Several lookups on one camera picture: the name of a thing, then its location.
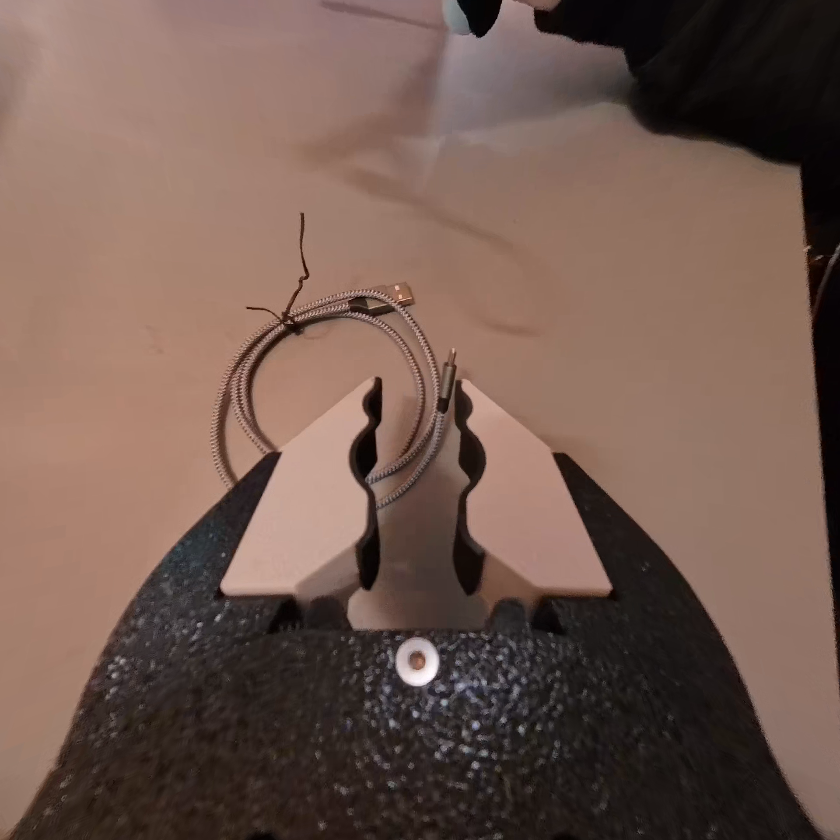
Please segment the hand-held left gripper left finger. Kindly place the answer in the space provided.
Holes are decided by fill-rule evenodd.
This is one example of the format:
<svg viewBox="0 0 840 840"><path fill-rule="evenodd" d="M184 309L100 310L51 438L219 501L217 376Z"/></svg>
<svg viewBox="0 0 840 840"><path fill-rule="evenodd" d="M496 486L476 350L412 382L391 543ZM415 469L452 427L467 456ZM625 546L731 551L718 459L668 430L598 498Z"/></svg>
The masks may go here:
<svg viewBox="0 0 840 840"><path fill-rule="evenodd" d="M220 592L347 602L377 578L381 542L366 479L377 463L382 380L372 377L280 452Z"/></svg>

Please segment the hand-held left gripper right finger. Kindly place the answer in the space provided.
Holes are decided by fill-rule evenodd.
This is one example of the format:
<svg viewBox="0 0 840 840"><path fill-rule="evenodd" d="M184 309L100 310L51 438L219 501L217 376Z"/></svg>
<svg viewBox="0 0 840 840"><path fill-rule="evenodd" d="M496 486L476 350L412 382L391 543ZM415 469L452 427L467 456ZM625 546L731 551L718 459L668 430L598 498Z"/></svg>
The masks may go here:
<svg viewBox="0 0 840 840"><path fill-rule="evenodd" d="M491 614L515 602L603 598L613 585L552 449L476 385L455 386L458 497L453 564L467 596Z"/></svg>

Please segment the white desk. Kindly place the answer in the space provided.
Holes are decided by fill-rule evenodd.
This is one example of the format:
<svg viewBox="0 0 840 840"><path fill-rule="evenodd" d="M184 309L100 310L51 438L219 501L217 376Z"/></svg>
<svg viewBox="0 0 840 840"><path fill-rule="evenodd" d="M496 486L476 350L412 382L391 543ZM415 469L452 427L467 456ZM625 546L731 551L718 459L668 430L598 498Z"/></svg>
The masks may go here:
<svg viewBox="0 0 840 840"><path fill-rule="evenodd" d="M505 5L2 2L2 837L133 594L223 494L219 380L300 275L404 281L439 358L679 567L838 837L796 169L649 132Z"/></svg>

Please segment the brown twist tie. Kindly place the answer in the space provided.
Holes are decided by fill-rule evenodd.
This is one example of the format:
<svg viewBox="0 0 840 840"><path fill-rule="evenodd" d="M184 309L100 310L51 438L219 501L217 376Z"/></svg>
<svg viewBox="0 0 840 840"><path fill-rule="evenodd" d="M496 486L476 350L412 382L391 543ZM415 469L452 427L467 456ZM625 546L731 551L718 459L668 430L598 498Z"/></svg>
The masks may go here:
<svg viewBox="0 0 840 840"><path fill-rule="evenodd" d="M298 324L298 319L296 316L293 315L293 311L296 308L297 300L303 291L304 287L306 286L311 272L308 267L308 261L305 253L305 237L306 237L306 214L304 211L300 211L298 215L299 226L298 226L298 239L297 239L297 248L298 248L298 256L300 260L300 268L301 274L297 280L297 286L294 288L290 297L287 301L287 305L284 309L280 312L275 312L266 307L257 307L257 306L246 306L245 309L249 312L264 312L271 315L278 323L285 329L290 330L294 334L300 334L302 331L302 327Z"/></svg>

